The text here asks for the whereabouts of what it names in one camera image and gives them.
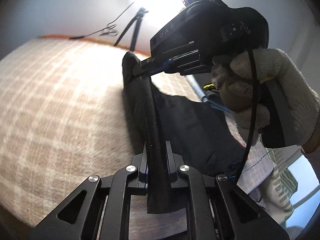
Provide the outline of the right white gloved hand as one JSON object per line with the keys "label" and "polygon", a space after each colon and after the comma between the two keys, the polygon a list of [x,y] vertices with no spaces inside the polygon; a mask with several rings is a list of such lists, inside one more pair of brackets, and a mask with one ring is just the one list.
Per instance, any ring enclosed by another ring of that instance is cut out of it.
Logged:
{"label": "right white gloved hand", "polygon": [[279,49],[255,49],[213,59],[212,83],[235,118],[244,141],[262,135],[267,147],[319,148],[319,96]]}

